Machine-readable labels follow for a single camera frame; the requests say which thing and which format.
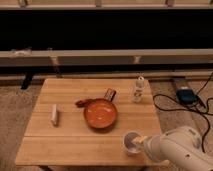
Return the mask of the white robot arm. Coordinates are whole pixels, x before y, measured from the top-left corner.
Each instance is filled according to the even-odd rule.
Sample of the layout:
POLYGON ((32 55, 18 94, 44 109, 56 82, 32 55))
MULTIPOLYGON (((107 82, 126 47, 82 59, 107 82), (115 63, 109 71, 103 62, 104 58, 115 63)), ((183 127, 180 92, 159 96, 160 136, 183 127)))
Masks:
POLYGON ((202 151, 201 135, 182 126, 161 135, 138 136, 132 140, 154 162, 169 160, 186 171, 213 171, 213 157, 202 151))

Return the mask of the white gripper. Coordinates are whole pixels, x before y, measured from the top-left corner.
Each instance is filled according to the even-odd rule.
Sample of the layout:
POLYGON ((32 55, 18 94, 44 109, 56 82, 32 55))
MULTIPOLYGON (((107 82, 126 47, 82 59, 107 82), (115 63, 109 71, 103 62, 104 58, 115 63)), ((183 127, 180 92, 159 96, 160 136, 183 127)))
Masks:
POLYGON ((141 144, 143 143, 144 151, 148 157, 154 162, 162 162, 166 159, 160 149, 160 136, 155 135, 148 137, 147 136, 138 136, 133 139, 133 143, 141 144))

